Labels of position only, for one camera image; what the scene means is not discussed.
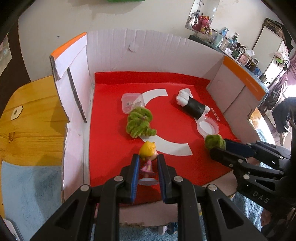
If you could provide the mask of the green fuzzy scrunchie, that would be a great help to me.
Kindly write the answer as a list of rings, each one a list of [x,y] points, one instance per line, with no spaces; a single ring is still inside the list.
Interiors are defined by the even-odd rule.
[[[157,130],[150,126],[152,119],[153,115],[149,109],[135,108],[127,117],[125,130],[132,138],[155,136]]]
[[[221,135],[207,135],[204,139],[205,147],[208,150],[213,148],[220,148],[222,150],[226,150],[226,142]]]

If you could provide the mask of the blonde girl figurine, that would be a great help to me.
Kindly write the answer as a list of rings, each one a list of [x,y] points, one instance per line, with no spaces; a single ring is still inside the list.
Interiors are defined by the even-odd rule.
[[[152,161],[157,159],[158,152],[155,142],[146,141],[139,150],[139,157],[144,161],[144,166],[140,169],[143,177],[138,180],[138,185],[154,186],[159,182],[153,177],[155,172],[152,169]]]

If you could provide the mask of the clear round plastic lid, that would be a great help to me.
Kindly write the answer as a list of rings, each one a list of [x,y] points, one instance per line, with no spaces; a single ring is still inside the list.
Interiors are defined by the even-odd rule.
[[[219,133],[219,126],[215,120],[207,117],[202,116],[198,120],[197,123],[197,131],[199,134],[205,138],[208,135],[217,135]]]

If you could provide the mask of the black haired boy figurine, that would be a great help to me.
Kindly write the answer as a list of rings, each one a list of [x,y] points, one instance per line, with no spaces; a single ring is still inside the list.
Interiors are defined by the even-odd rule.
[[[159,235],[173,235],[178,232],[178,223],[177,222],[170,222],[168,225],[160,226],[158,228]]]

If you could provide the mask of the small clear plastic box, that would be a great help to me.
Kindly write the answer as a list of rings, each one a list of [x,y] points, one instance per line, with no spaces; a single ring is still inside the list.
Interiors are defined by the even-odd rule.
[[[145,107],[143,95],[140,93],[125,93],[121,97],[122,112],[129,114],[133,109]]]

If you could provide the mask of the white black sock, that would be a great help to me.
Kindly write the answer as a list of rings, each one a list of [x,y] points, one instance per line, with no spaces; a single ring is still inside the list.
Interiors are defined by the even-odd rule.
[[[181,89],[176,96],[177,104],[196,120],[205,116],[210,108],[193,98],[189,88]]]

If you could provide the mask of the orange cardboard box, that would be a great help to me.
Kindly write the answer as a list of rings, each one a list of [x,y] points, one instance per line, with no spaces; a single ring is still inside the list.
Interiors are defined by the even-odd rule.
[[[207,135],[259,139],[249,116],[268,89],[235,60],[203,44],[156,31],[82,33],[50,55],[67,116],[62,199],[97,186],[138,155],[135,205],[121,222],[166,225],[175,204],[161,203],[156,156],[197,185],[236,192],[233,172],[210,159]]]

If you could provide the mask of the red paper box liner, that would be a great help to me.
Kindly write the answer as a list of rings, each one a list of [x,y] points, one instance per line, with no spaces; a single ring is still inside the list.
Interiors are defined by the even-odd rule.
[[[181,89],[188,88],[197,101],[209,106],[209,117],[222,137],[236,140],[222,112],[206,87],[209,80],[189,75],[159,72],[102,72],[95,74],[89,144],[91,186],[104,184],[130,164],[144,141],[126,132],[127,115],[121,98],[126,93],[147,93],[145,106],[152,112],[151,138],[165,156],[167,165],[195,185],[204,185],[230,169],[210,158],[193,117],[176,102]]]

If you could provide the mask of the light blue towel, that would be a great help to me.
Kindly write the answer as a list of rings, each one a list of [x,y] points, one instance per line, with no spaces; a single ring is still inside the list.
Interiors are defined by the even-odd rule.
[[[4,217],[29,240],[61,206],[63,138],[1,138]]]

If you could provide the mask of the white cabinet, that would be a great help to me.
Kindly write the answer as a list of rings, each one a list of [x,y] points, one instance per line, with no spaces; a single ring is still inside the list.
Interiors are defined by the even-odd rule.
[[[265,18],[261,32],[253,46],[257,68],[263,74],[263,83],[269,85],[290,63],[290,50],[286,46],[290,35],[287,29],[277,21]]]

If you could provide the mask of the small wooden tag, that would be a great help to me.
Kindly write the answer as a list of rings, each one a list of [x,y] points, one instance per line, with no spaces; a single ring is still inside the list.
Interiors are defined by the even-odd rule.
[[[15,108],[11,114],[11,120],[15,120],[19,117],[19,115],[22,113],[23,111],[23,106],[20,105],[17,108]]]

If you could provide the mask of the red dragon plush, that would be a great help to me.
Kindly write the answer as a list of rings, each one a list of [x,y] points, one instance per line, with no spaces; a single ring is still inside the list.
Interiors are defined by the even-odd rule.
[[[193,30],[204,34],[210,27],[212,19],[209,16],[200,15],[198,21],[192,26]]]

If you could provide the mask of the green shopping bag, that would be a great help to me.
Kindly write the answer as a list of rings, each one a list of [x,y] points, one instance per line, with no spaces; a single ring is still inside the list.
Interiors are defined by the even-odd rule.
[[[107,1],[111,3],[123,3],[123,2],[141,2],[144,0],[107,0]]]

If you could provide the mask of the wall mirror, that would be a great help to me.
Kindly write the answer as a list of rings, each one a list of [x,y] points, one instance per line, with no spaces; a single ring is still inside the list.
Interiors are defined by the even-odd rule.
[[[195,0],[188,15],[185,28],[205,34],[217,12],[219,0]]]

